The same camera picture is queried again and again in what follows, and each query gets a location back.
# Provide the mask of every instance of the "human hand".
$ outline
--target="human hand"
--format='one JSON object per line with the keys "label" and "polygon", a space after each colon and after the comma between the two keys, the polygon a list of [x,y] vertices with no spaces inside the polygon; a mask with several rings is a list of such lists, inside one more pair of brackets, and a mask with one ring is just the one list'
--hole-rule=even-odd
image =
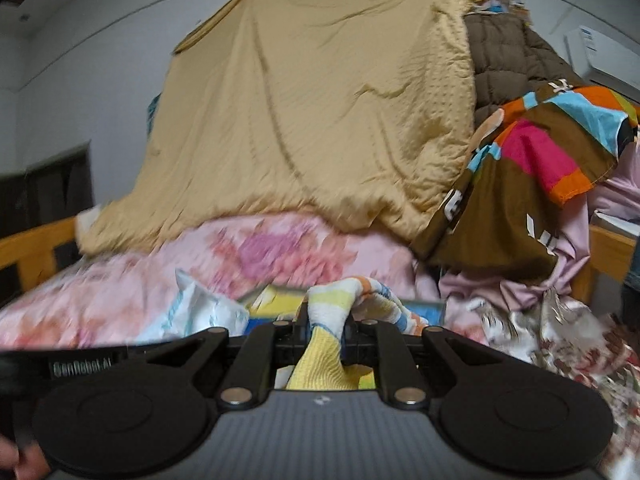
{"label": "human hand", "polygon": [[0,469],[14,470],[16,480],[40,480],[50,471],[40,446],[32,442],[22,451],[0,435]]}

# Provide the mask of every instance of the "striped towel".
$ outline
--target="striped towel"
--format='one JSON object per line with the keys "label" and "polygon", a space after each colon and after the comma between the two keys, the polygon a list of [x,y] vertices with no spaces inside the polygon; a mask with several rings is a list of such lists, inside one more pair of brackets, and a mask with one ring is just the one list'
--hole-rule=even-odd
{"label": "striped towel", "polygon": [[407,310],[396,295],[372,278],[357,276],[307,293],[311,341],[296,365],[287,390],[357,390],[370,368],[340,362],[340,340],[349,313],[354,319],[379,319],[404,334],[419,335],[427,320]]}

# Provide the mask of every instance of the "wooden bed frame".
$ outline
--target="wooden bed frame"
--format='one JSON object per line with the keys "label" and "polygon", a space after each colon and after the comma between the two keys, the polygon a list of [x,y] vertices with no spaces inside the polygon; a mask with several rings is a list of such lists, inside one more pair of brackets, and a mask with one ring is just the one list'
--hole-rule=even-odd
{"label": "wooden bed frame", "polygon": [[[46,282],[58,269],[53,249],[75,239],[75,218],[46,224],[0,240],[0,269],[17,264],[23,292]],[[621,282],[628,271],[636,241],[602,227],[590,226],[589,263],[572,282],[572,296],[591,301],[598,273]]]}
{"label": "wooden bed frame", "polygon": [[75,239],[75,217],[2,238],[0,269],[17,264],[20,286],[27,292],[58,272],[53,249]]}

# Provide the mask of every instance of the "colorful patterned cloth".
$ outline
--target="colorful patterned cloth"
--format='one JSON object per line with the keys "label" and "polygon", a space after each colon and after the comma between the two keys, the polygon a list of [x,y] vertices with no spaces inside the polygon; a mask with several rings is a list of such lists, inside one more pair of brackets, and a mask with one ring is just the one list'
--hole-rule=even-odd
{"label": "colorful patterned cloth", "polygon": [[638,117],[619,94],[566,80],[499,117],[412,248],[431,264],[537,285],[556,266],[564,204],[609,176]]}
{"label": "colorful patterned cloth", "polygon": [[340,363],[342,329],[350,312],[354,319],[379,319],[403,334],[420,335],[427,320],[409,312],[396,295],[372,278],[347,278],[309,289],[311,341],[287,384],[288,390],[357,390],[370,368]]}

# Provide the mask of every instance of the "brown puffer jacket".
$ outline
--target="brown puffer jacket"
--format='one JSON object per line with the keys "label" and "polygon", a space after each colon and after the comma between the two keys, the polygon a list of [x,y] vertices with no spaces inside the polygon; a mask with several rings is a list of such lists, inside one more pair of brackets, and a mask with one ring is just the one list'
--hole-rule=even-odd
{"label": "brown puffer jacket", "polygon": [[465,23],[476,69],[476,128],[500,106],[545,81],[566,78],[582,84],[571,66],[520,18],[469,14]]}

